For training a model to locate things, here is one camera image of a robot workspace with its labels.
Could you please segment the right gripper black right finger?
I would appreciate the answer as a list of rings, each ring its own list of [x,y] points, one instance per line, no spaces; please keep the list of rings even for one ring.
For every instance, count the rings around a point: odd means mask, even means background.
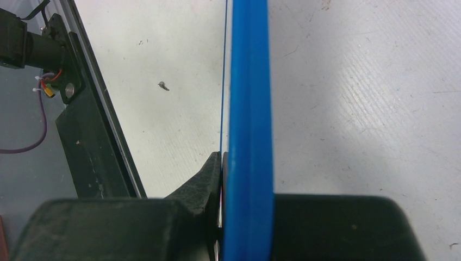
[[[402,209],[377,196],[277,194],[272,260],[425,260]]]

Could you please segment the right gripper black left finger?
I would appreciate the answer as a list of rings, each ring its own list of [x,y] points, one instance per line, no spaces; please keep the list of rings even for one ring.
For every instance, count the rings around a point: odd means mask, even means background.
[[[221,183],[213,152],[165,198],[46,202],[10,260],[215,260]]]

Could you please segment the blue framed whiteboard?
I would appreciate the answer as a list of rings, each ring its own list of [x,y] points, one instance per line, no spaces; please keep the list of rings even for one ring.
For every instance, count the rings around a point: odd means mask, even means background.
[[[275,195],[267,1],[234,1],[224,260],[269,260]]]

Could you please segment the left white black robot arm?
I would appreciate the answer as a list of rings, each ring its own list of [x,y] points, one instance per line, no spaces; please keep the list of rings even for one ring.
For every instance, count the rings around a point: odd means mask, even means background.
[[[1,9],[1,66],[11,69],[31,66],[51,72],[62,69],[65,47],[46,35],[28,31],[26,23],[41,13],[45,29],[51,29],[45,13],[49,3],[42,1],[24,18]]]

